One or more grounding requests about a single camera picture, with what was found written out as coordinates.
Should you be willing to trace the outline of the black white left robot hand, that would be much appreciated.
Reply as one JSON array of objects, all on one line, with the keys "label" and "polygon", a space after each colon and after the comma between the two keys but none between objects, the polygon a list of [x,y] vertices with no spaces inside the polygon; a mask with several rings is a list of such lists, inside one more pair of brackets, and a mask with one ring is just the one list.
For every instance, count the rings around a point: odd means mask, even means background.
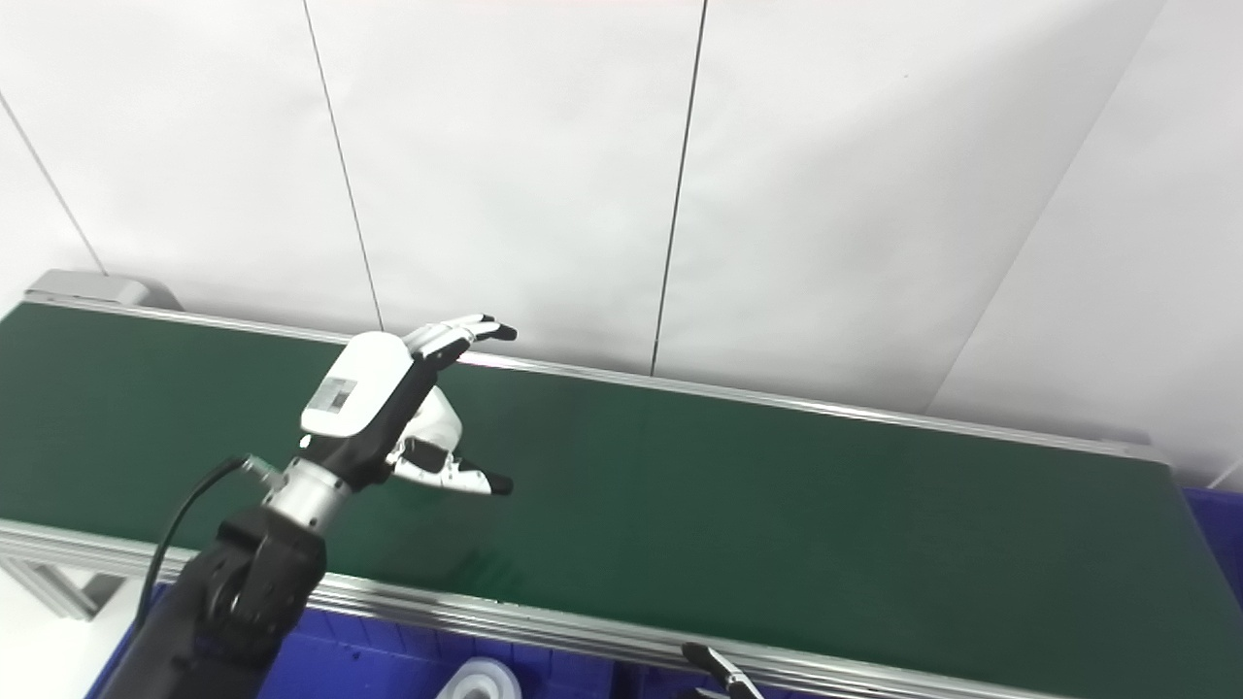
[{"label": "black white left robot hand", "polygon": [[439,376],[479,341],[517,331],[485,313],[406,335],[351,337],[302,410],[297,456],[354,493],[399,478],[426,488],[508,496],[515,483],[457,455],[462,420]]}]

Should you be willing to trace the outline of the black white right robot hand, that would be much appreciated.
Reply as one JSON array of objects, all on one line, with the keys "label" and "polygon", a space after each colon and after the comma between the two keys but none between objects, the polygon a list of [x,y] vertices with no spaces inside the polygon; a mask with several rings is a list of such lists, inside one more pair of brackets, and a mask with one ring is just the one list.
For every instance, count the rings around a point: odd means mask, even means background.
[{"label": "black white right robot hand", "polygon": [[715,648],[697,642],[684,642],[681,654],[689,664],[704,670],[713,682],[717,682],[721,692],[715,692],[709,687],[690,687],[679,693],[677,698],[763,698],[755,682],[751,682],[746,673]]}]

